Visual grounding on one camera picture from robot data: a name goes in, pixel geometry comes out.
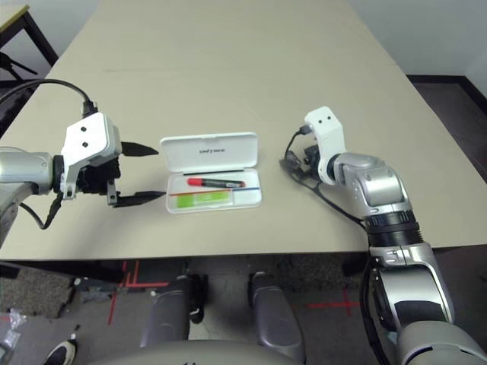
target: trash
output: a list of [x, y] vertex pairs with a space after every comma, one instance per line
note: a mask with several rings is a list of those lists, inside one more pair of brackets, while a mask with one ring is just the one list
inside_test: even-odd
[[0, 365], [5, 365], [10, 361], [18, 340], [21, 338], [21, 334], [16, 332], [15, 329], [27, 321], [27, 316], [21, 315], [17, 309], [10, 309], [8, 318], [10, 329], [7, 331], [2, 342], [0, 342]]

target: baseboard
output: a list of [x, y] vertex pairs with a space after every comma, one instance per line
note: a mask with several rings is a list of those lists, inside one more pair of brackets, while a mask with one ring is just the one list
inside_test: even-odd
[[13, 89], [18, 85], [22, 85], [24, 82], [39, 80], [38, 78], [33, 78], [30, 80], [0, 80], [0, 88], [1, 89]]
[[487, 115], [487, 97], [466, 77], [461, 75], [407, 75], [412, 83], [459, 84], [473, 102]]

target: red tape mark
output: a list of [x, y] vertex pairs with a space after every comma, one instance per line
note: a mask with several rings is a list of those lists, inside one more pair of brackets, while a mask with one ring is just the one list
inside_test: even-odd
[[[138, 278], [139, 266], [140, 266], [140, 261], [136, 260], [132, 282], [130, 281], [130, 277], [132, 276], [132, 273], [129, 271], [127, 272], [127, 276], [125, 277], [125, 280], [122, 280], [122, 282], [119, 284], [119, 287], [166, 287], [169, 285], [169, 282], [167, 281], [159, 281], [155, 283], [138, 283], [137, 278]], [[123, 262], [122, 270], [123, 272], [127, 270], [127, 261]], [[108, 325], [112, 324], [113, 313], [115, 312], [115, 304], [116, 304], [116, 290], [115, 292], [113, 292], [112, 295], [112, 303], [110, 304], [110, 314], [108, 315]]]
[[342, 289], [343, 301], [342, 302], [328, 302], [328, 303], [311, 303], [307, 304], [308, 309], [323, 309], [323, 308], [345, 308], [347, 311], [347, 316], [352, 316], [352, 307], [360, 306], [359, 302], [351, 302], [349, 300], [349, 292], [346, 288]]
[[108, 315], [108, 325], [112, 324], [113, 312], [115, 312], [116, 291], [112, 294], [112, 303], [110, 304], [110, 314]]
[[345, 308], [347, 310], [347, 316], [348, 317], [351, 317], [352, 316], [352, 310], [350, 309], [350, 306], [349, 306], [349, 304], [350, 304], [350, 302], [349, 302], [349, 294], [347, 293], [347, 288], [346, 287], [344, 287], [342, 289], [342, 293], [343, 293], [343, 300], [345, 301], [345, 304], [346, 304]]

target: blue line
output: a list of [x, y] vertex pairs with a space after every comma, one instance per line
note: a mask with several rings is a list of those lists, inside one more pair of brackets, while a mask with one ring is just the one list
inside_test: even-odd
[[241, 190], [260, 190], [260, 188], [235, 188], [235, 189], [232, 189], [232, 191], [234, 191], [234, 192], [241, 191]]

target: black cable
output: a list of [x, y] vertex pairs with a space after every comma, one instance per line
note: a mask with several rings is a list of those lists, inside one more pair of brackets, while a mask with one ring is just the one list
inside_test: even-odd
[[372, 351], [377, 358], [380, 365], [390, 365], [386, 354], [380, 344], [379, 334], [375, 328], [374, 320], [371, 316], [371, 309], [369, 307], [369, 285], [371, 279], [371, 260], [369, 257], [367, 264], [365, 265], [364, 275], [360, 283], [360, 311], [362, 314], [362, 320], [364, 321], [365, 333], [367, 334], [368, 343], [372, 348]]
[[66, 87], [69, 87], [70, 89], [76, 91], [78, 94], [80, 94], [84, 99], [84, 102], [83, 102], [83, 118], [85, 118], [85, 117], [87, 117], [93, 113], [96, 113], [98, 111], [97, 107], [94, 105], [94, 102], [91, 101], [88, 94], [86, 94], [82, 89], [80, 89], [76, 85], [71, 84], [70, 82], [63, 81], [63, 80], [56, 80], [54, 78], [45, 78], [43, 80], [28, 81], [26, 83], [23, 83], [23, 84], [17, 86], [17, 87], [14, 87], [12, 90], [7, 92], [5, 95], [0, 97], [0, 106], [4, 102], [6, 102], [8, 99], [13, 97], [15, 94], [17, 94], [23, 90], [29, 89], [31, 87], [39, 86], [41, 84], [57, 84], [57, 85], [66, 86]]
[[37, 213], [27, 204], [20, 203], [19, 207], [23, 208], [27, 213], [29, 213], [32, 216], [32, 218], [36, 221], [37, 225], [41, 230], [45, 230], [53, 222], [56, 213], [61, 208], [61, 202], [62, 202], [62, 192], [59, 192], [58, 195], [56, 196], [56, 199], [54, 199], [53, 203], [51, 204], [51, 207], [49, 208], [49, 213], [47, 215], [46, 223], [43, 223], [40, 217], [37, 215]]
[[317, 183], [317, 185], [313, 188], [313, 187], [309, 186], [308, 184], [304, 183], [301, 179], [298, 179], [298, 178], [294, 177], [294, 175], [292, 173], [290, 173], [290, 176], [291, 176], [291, 178], [295, 182], [297, 182], [298, 184], [300, 184], [300, 185], [308, 188], [309, 190], [311, 190], [312, 192], [314, 192], [316, 195], [318, 195], [318, 197], [321, 198], [325, 203], [327, 203], [331, 208], [335, 209], [340, 214], [342, 214], [345, 217], [347, 217], [353, 223], [358, 224], [362, 230], [365, 230], [365, 227], [362, 224], [362, 221], [363, 221], [362, 219], [360, 219], [360, 218], [358, 218], [358, 217], [356, 217], [354, 215], [351, 215], [350, 213], [348, 213], [347, 211], [345, 211], [342, 207], [340, 207], [336, 203], [332, 202], [325, 195], [323, 195], [323, 193], [320, 191], [321, 182]]
[[286, 159], [286, 156], [288, 156], [289, 148], [291, 148], [292, 142], [294, 142], [294, 139], [301, 134], [300, 131], [297, 131], [296, 133], [293, 134], [291, 140], [289, 141], [289, 144], [286, 148], [286, 151], [284, 153], [284, 159]]

